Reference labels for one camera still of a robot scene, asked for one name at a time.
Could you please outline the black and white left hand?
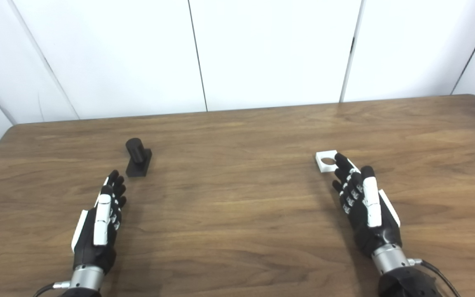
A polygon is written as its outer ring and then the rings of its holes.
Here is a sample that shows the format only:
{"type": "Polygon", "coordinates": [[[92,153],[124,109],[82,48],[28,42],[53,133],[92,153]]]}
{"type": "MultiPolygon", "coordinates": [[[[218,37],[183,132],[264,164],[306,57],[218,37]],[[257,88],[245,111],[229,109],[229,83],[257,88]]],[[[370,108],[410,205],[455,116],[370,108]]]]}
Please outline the black and white left hand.
{"type": "Polygon", "coordinates": [[[80,214],[71,241],[74,253],[73,268],[97,266],[108,274],[117,252],[114,249],[118,229],[122,221],[122,208],[126,204],[124,177],[113,170],[105,179],[89,210],[80,214]]]}

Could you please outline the black and white right hand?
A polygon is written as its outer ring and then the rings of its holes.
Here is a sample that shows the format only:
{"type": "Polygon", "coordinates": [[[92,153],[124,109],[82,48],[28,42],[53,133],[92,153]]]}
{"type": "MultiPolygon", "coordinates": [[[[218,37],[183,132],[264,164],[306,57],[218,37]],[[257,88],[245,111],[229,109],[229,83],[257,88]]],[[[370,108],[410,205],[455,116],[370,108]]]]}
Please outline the black and white right hand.
{"type": "Polygon", "coordinates": [[[336,153],[333,188],[354,233],[358,249],[367,257],[387,244],[403,246],[398,215],[379,190],[371,166],[358,169],[345,155],[336,153]]]}

